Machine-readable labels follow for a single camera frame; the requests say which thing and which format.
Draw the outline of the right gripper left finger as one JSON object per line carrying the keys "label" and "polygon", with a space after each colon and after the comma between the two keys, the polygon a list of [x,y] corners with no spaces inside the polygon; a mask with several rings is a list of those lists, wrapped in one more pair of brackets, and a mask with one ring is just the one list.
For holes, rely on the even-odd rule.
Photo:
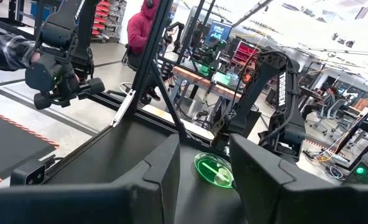
{"label": "right gripper left finger", "polygon": [[111,183],[0,189],[0,224],[174,224],[179,183],[172,134]]}

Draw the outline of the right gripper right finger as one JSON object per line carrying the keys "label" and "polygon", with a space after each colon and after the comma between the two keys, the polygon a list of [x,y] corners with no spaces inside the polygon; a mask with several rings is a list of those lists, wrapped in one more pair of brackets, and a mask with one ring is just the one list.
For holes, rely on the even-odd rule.
{"label": "right gripper right finger", "polygon": [[229,137],[248,224],[368,224],[368,185],[334,185],[239,134]]}

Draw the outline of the small green transparent plate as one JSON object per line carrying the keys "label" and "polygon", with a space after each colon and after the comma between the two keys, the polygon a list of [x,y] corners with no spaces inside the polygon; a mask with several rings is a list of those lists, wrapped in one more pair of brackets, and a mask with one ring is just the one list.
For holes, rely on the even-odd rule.
{"label": "small green transparent plate", "polygon": [[201,152],[194,157],[194,166],[207,182],[224,189],[232,189],[234,177],[231,164],[217,155]]}

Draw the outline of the person's forearm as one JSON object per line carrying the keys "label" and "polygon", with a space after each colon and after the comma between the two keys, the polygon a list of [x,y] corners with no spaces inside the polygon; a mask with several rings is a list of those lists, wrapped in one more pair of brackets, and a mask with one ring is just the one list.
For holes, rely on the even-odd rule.
{"label": "person's forearm", "polygon": [[21,35],[0,34],[0,70],[26,69],[35,53],[35,42]]}

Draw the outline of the computer tower with green lights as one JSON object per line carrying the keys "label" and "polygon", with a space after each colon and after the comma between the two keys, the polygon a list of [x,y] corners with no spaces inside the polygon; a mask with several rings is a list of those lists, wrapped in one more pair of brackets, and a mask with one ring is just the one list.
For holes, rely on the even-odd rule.
{"label": "computer tower with green lights", "polygon": [[360,161],[350,171],[344,184],[368,184],[368,155],[361,157]]}

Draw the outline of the office chair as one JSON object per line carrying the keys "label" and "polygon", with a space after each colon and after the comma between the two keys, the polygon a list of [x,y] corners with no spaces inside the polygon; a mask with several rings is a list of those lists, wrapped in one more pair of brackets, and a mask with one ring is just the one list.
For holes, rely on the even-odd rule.
{"label": "office chair", "polygon": [[336,118],[336,115],[342,107],[346,103],[346,100],[339,99],[336,101],[331,107],[327,108],[326,106],[322,106],[319,110],[313,110],[316,113],[316,117],[319,119],[318,121],[306,120],[305,123],[314,129],[320,128],[322,130],[322,134],[325,136],[328,132],[326,126],[323,125],[323,121],[332,120]]}

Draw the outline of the person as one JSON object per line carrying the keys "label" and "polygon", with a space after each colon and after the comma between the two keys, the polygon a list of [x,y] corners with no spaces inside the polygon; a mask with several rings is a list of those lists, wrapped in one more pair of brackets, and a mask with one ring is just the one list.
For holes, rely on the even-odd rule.
{"label": "person", "polygon": [[324,109],[324,112],[327,112],[330,107],[332,107],[336,101],[337,89],[336,87],[329,87],[326,90],[326,95],[322,97],[322,100],[317,101],[316,103],[312,103],[306,105],[301,113],[301,117],[306,120],[307,116],[313,110]]}
{"label": "person", "polygon": [[[157,12],[160,0],[144,0],[140,12],[134,14],[127,25],[128,64],[136,68],[139,67],[147,38],[150,34],[151,26]],[[154,75],[149,73],[145,83],[145,89],[140,99],[142,105],[148,105],[152,99],[160,101],[160,97],[155,92],[157,86]]]}

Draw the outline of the black floor mat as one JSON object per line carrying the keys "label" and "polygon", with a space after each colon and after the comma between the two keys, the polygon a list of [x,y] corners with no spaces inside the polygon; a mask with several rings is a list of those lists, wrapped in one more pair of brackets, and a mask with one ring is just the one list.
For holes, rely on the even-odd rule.
{"label": "black floor mat", "polygon": [[32,159],[40,159],[59,145],[0,114],[0,182]]}

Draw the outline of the wooden workbench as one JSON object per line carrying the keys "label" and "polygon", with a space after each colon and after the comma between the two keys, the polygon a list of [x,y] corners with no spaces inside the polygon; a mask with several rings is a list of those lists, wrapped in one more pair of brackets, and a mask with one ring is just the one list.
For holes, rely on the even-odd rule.
{"label": "wooden workbench", "polygon": [[[205,90],[209,88],[211,83],[208,79],[196,75],[195,73],[184,68],[180,68],[179,66],[174,66],[172,68],[172,72],[177,78],[186,80],[188,84],[197,85]],[[241,97],[239,92],[235,94],[234,90],[229,89],[228,86],[224,86],[223,84],[216,84],[214,87],[212,87],[211,92],[229,100],[233,100],[234,96],[236,96],[237,101]]]}

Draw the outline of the rack of red bins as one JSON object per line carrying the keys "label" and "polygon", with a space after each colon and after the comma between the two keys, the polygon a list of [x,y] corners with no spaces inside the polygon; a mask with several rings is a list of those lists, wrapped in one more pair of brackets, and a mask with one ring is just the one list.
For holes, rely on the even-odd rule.
{"label": "rack of red bins", "polygon": [[256,46],[248,44],[244,41],[240,41],[231,58],[231,64],[243,66],[248,60],[250,60],[248,67],[254,68],[254,63],[257,59],[258,52],[259,48],[257,48]]}

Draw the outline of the shelf with red bins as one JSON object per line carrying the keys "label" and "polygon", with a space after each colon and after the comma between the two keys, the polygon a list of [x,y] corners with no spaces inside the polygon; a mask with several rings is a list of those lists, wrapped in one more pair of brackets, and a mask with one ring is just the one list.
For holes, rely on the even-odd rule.
{"label": "shelf with red bins", "polygon": [[91,31],[92,42],[119,43],[119,32],[122,27],[126,6],[126,0],[100,0],[96,6]]}

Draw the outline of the computer monitor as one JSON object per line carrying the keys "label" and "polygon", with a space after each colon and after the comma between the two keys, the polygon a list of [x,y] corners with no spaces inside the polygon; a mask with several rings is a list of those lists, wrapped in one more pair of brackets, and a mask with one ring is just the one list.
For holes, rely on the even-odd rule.
{"label": "computer monitor", "polygon": [[213,21],[205,38],[205,43],[210,44],[216,40],[227,40],[232,29],[232,25],[218,21]]}

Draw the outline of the silver frame bracket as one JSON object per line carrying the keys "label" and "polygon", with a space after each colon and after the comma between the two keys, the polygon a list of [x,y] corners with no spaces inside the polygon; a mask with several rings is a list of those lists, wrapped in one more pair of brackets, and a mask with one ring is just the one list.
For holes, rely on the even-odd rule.
{"label": "silver frame bracket", "polygon": [[123,116],[125,115],[128,107],[130,106],[133,98],[136,95],[136,91],[130,89],[129,92],[126,94],[126,97],[124,99],[124,101],[122,102],[121,106],[119,107],[119,109],[117,110],[113,120],[110,123],[110,126],[112,127],[116,127],[120,121],[122,120]]}

